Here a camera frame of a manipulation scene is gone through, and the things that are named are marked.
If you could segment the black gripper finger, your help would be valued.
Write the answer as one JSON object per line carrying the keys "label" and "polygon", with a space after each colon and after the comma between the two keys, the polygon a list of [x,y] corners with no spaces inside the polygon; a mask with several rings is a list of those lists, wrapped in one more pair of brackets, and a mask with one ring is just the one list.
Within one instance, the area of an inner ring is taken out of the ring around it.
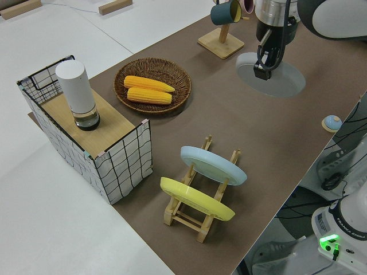
{"label": "black gripper finger", "polygon": [[283,58],[283,49],[276,47],[270,49],[268,52],[268,57],[266,59],[266,67],[268,70],[274,70],[276,69]]}
{"label": "black gripper finger", "polygon": [[257,61],[253,67],[255,76],[257,78],[260,78],[262,80],[268,80],[271,77],[271,72],[269,70],[266,70],[266,66],[262,62],[262,56],[261,51],[267,40],[269,39],[270,35],[272,33],[271,29],[267,29],[267,31],[264,33],[260,45],[257,47]]}

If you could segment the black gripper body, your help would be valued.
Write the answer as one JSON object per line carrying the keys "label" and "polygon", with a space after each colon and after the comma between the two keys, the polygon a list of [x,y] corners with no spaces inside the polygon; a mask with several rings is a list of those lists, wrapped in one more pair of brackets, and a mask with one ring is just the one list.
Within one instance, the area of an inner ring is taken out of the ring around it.
{"label": "black gripper body", "polygon": [[[282,45],[282,34],[283,34],[283,27],[278,27],[278,26],[271,26],[271,25],[267,25],[265,23],[263,23],[262,21],[257,21],[257,26],[256,26],[256,38],[257,40],[260,42],[264,33],[267,31],[267,29],[271,29],[272,33],[269,37],[269,39],[267,40],[267,42],[265,43],[265,45],[263,46],[264,49],[271,49],[271,48],[275,48],[275,47],[281,47]],[[296,35],[296,30],[297,30],[297,23],[291,25],[289,24],[286,28],[285,31],[285,39],[284,39],[284,43],[285,45],[288,45],[290,42],[293,41],[293,39],[295,38]]]}

